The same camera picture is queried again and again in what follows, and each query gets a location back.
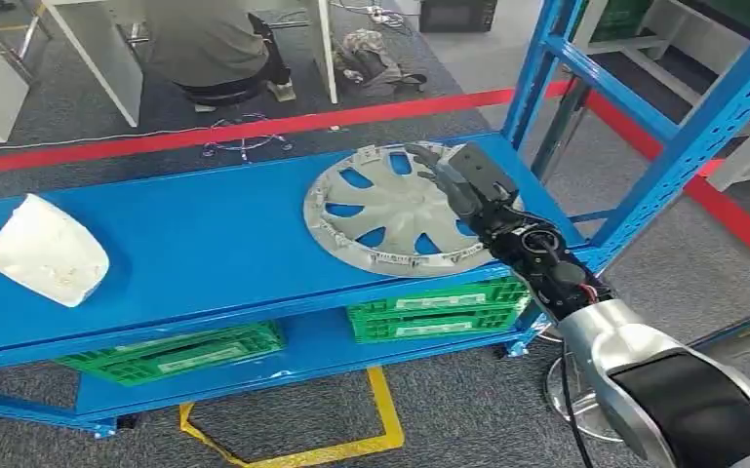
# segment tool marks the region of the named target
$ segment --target gray shirt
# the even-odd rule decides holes
[[[185,86],[212,86],[255,75],[268,52],[238,2],[144,0],[148,63]]]

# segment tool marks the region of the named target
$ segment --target sticker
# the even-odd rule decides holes
[[[447,254],[441,255],[441,257],[444,260],[451,261],[452,263],[458,263],[458,261],[461,260],[462,258],[467,258],[474,254],[478,254],[483,250],[484,250],[483,244],[475,244],[474,246],[468,249],[464,249],[462,251],[458,251],[454,253],[447,253]]]
[[[409,265],[412,263],[412,257],[409,255],[398,255],[396,253],[375,253],[375,260],[383,263],[395,263],[398,265]]]
[[[195,333],[178,334],[177,336],[171,336],[170,338],[151,339],[150,341],[143,341],[141,343],[116,346],[113,349],[115,349],[116,351],[136,351],[138,349],[146,348],[148,346],[153,346],[153,345],[162,344],[162,343],[170,343],[171,341],[176,341],[178,339],[188,338],[189,336],[193,334]]]
[[[472,330],[472,322],[458,324],[428,325],[426,327],[401,327],[395,330],[395,336],[418,336],[431,333],[466,332]]]
[[[395,302],[396,309],[431,309],[433,307],[456,307],[458,305],[474,305],[487,302],[487,295],[464,294],[450,295],[444,297],[419,297],[411,299],[398,299]]]
[[[176,372],[188,368],[195,368],[197,366],[212,363],[214,361],[222,361],[223,359],[229,358],[238,358],[244,354],[246,354],[246,352],[243,350],[242,346],[235,346],[233,348],[217,351],[216,353],[204,354],[195,358],[188,358],[181,361],[174,361],[172,363],[160,364],[157,367],[160,371],[165,373]]]

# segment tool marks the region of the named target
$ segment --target red floor tape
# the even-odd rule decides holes
[[[567,85],[567,81],[550,83],[546,95],[549,98],[560,96],[567,90]],[[512,100],[512,95],[513,90],[511,89],[485,91],[470,95],[433,97],[430,99],[380,104],[320,114],[306,114],[284,119],[233,125],[230,127],[194,130],[181,134],[135,136],[112,141],[16,152],[0,155],[0,172],[131,156],[153,151],[197,146],[209,141],[233,141],[235,139],[263,135],[327,129],[331,126],[347,126],[419,117],[485,105],[504,104]]]
[[[661,151],[662,146],[658,141],[601,95],[592,93],[587,107],[646,158],[653,160]],[[685,185],[685,193],[750,248],[750,214],[705,179],[719,164],[719,161],[708,163],[699,175]]]

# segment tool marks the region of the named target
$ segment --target shoe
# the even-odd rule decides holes
[[[194,104],[194,112],[198,114],[214,112],[215,110],[217,110],[217,108],[212,105]]]
[[[268,86],[268,91],[277,98],[278,102],[296,99],[295,85],[292,84],[292,80],[289,80],[289,82],[284,85],[277,85],[268,81],[266,82],[266,85]]]

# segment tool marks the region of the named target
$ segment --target blue metal shelf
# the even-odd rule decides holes
[[[467,139],[516,179],[531,210],[583,246],[506,140],[490,134],[448,142]],[[508,275],[491,264],[445,278],[389,278],[323,251],[305,228],[302,199],[317,175],[346,155],[43,194],[95,233],[111,267],[96,293],[72,310],[0,274],[0,367]],[[0,200],[0,227],[18,203]]]
[[[598,272],[750,119],[750,47],[688,122],[676,126],[572,47],[569,36],[580,4],[544,0],[500,133],[444,143],[477,142],[519,185],[527,209],[556,223],[573,252]],[[614,201],[611,210],[573,217],[605,220],[592,239],[582,238],[518,156],[560,61],[664,144],[624,200]],[[113,416],[126,412],[493,342],[518,340],[517,348],[526,344],[534,333],[534,313],[511,333],[387,344],[352,341],[345,319],[335,310],[339,306],[508,272],[502,265],[489,264],[445,278],[387,278],[324,252],[304,226],[302,200],[315,177],[347,154],[42,194],[95,233],[111,267],[96,293],[75,309],[65,309],[0,275],[0,366],[278,318],[283,318],[290,348],[255,362],[134,388],[85,377],[76,410],[0,397],[0,416],[112,435]],[[0,227],[19,203],[18,198],[0,200]]]
[[[135,387],[83,375],[76,413],[80,419],[102,419],[475,346],[517,339],[529,341],[527,333],[532,333],[524,327],[490,335],[358,344],[342,308],[296,315],[280,323],[286,349],[253,361],[198,370]]]

